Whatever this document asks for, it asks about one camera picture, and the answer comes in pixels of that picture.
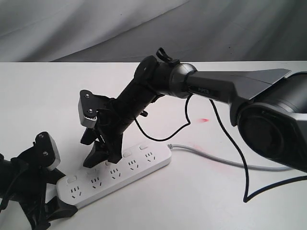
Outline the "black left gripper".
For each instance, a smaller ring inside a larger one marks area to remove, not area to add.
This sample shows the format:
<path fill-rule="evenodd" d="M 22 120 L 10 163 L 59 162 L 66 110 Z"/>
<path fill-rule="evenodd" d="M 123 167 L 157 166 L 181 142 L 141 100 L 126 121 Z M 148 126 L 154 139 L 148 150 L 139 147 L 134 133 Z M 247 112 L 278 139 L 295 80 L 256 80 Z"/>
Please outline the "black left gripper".
<path fill-rule="evenodd" d="M 18 202 L 31 229 L 46 230 L 50 221 L 70 218 L 78 209 L 57 196 L 46 203 L 47 184 L 57 184 L 66 174 L 57 168 L 49 171 L 35 160 L 33 146 L 9 161 L 0 156 L 0 210 L 5 210 L 10 201 Z"/>

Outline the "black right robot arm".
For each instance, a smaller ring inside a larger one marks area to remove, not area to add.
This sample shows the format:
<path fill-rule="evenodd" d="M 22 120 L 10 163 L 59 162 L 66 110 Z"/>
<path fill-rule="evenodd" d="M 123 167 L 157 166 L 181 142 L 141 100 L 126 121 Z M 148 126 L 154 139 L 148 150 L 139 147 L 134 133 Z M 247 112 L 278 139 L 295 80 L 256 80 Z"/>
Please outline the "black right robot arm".
<path fill-rule="evenodd" d="M 192 64 L 148 56 L 117 98 L 80 91 L 81 143 L 93 148 L 83 165 L 122 158 L 123 133 L 145 108 L 165 95 L 199 95 L 229 105 L 231 125 L 257 154 L 307 170 L 307 71 L 198 71 Z"/>

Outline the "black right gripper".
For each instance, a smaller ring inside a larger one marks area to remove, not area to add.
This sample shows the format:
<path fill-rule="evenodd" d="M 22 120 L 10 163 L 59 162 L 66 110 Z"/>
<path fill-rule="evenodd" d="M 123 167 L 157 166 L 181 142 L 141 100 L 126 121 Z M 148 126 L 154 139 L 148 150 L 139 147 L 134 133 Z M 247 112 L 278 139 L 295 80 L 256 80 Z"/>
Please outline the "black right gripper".
<path fill-rule="evenodd" d="M 84 145 L 94 144 L 83 167 L 94 167 L 107 159 L 117 164 L 122 159 L 123 132 L 158 96 L 151 86 L 158 66 L 157 59 L 148 56 L 139 63 L 133 79 L 117 98 L 94 94 L 97 97 L 97 122 L 94 128 L 86 128 L 81 138 Z M 99 138 L 103 144 L 94 141 Z M 108 146 L 109 157 L 104 144 Z"/>

